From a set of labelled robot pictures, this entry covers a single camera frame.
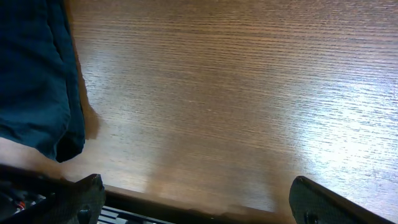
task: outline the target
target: wooden table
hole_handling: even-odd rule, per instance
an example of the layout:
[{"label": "wooden table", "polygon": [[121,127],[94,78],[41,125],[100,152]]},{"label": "wooden table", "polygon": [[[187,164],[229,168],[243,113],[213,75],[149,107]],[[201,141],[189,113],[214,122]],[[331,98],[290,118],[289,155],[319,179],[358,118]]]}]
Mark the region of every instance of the wooden table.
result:
[{"label": "wooden table", "polygon": [[398,2],[70,1],[88,138],[0,163],[291,222],[296,175],[398,222]]}]

